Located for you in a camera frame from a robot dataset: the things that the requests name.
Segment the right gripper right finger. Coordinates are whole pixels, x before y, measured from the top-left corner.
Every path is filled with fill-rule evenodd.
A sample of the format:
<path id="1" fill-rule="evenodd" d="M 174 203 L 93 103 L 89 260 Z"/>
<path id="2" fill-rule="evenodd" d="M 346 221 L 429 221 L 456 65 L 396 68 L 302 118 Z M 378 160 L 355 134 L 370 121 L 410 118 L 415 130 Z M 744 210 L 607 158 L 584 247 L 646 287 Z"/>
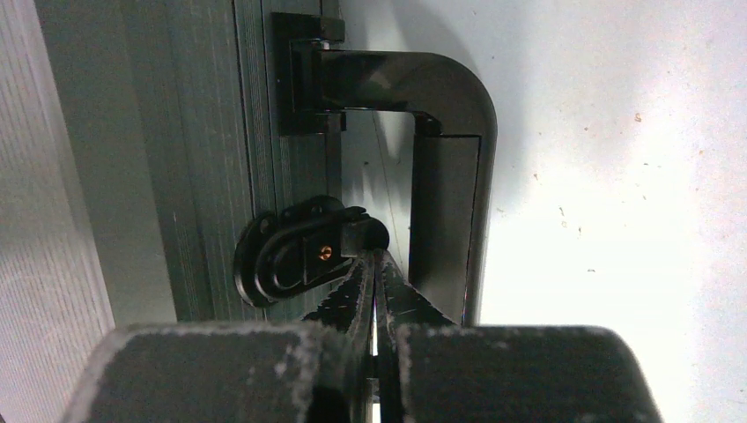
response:
<path id="1" fill-rule="evenodd" d="M 658 422 L 639 363 L 597 326 L 461 326 L 376 254 L 385 422 Z"/>

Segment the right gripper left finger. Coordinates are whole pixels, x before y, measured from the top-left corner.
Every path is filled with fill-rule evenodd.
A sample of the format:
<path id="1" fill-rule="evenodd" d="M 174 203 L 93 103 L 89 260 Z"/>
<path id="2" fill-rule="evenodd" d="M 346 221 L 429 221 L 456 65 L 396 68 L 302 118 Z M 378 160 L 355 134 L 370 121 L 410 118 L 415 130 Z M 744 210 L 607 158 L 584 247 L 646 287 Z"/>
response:
<path id="1" fill-rule="evenodd" d="M 65 422 L 367 422 L 374 254 L 290 323 L 133 325 L 94 349 Z"/>

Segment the black poker case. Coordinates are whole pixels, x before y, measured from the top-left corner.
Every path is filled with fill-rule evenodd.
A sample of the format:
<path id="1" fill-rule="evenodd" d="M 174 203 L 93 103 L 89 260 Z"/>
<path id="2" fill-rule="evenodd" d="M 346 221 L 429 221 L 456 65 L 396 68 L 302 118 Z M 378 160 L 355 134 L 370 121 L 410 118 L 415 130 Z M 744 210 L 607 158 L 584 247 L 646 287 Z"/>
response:
<path id="1" fill-rule="evenodd" d="M 346 22 L 372 49 L 376 2 L 1 4 L 1 419 L 54 422 L 91 350 L 135 323 L 287 322 L 239 297 L 244 225 L 350 180 L 363 136 L 284 137 L 276 12 Z"/>

